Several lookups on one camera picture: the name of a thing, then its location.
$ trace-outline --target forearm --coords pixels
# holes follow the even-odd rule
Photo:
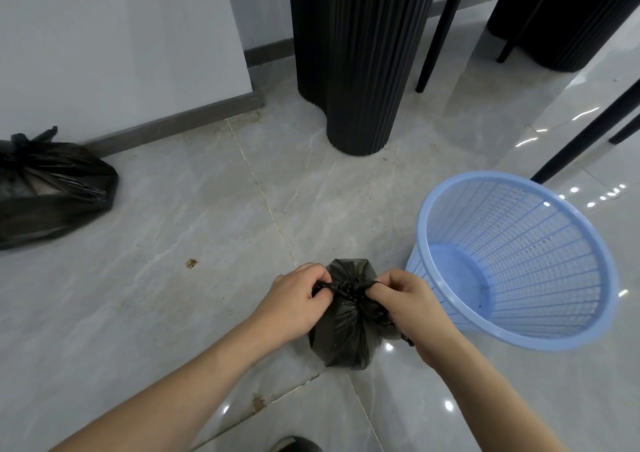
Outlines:
[[[439,352],[434,368],[484,452],[565,452],[555,434],[464,337]]]
[[[274,347],[251,320],[170,375],[69,437],[52,452],[187,450],[238,379]]]

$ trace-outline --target person's left hand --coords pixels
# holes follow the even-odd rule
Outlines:
[[[305,263],[286,275],[278,275],[253,311],[250,319],[269,334],[275,348],[308,333],[331,304],[333,293],[329,289],[311,297],[317,280],[331,282],[331,275],[320,263]]]

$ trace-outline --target person's right arm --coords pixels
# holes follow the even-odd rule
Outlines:
[[[427,283],[404,271],[381,275],[367,295],[415,343],[453,394],[483,452],[566,452],[548,426],[455,327]]]

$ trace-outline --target gray baseboard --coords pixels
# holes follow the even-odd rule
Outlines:
[[[458,9],[466,9],[485,2],[491,2],[494,0],[460,0]],[[428,17],[436,17],[442,14],[444,4],[446,0],[436,1],[431,4]],[[244,59],[246,60],[246,67],[251,68],[253,66],[263,65],[270,61],[280,60],[282,58],[288,58],[295,54],[293,46],[293,38],[283,39],[282,41],[272,42],[270,44],[263,44],[262,46],[253,47],[247,49],[244,52]]]
[[[86,142],[84,147],[97,157],[106,157],[133,149],[155,140],[176,135],[203,125],[212,124],[247,111],[262,108],[264,96],[253,91],[239,97],[176,113],[153,122],[114,132]]]

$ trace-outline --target black furniture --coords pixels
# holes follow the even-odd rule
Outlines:
[[[498,61],[519,44],[541,66],[584,68],[640,5],[640,0],[498,0],[487,23],[507,40]]]
[[[438,21],[436,32],[433,35],[431,44],[429,45],[429,52],[424,60],[424,64],[422,65],[422,71],[420,71],[418,85],[415,87],[415,91],[418,93],[423,92],[425,86],[427,86],[427,82],[431,77],[433,68],[436,66],[436,61],[438,60],[438,56],[442,50],[444,39],[446,39],[449,29],[451,28],[451,23],[453,22],[453,18],[456,15],[459,5],[460,0],[447,0],[444,4],[444,9],[440,16],[440,20]]]
[[[572,141],[565,145],[549,162],[543,165],[531,180],[539,184],[544,184],[567,165],[571,164],[576,157],[592,146],[596,140],[611,130],[620,120],[628,116],[629,113],[633,112],[638,106],[640,106],[640,79],[631,85],[626,92],[622,93],[617,100],[609,105],[592,123],[587,125],[582,132],[576,135]],[[620,132],[613,137],[616,141],[612,143],[620,143],[635,132],[638,129],[638,118],[639,117],[636,116],[633,121],[620,130]]]
[[[291,0],[298,91],[354,156],[386,144],[432,0]]]

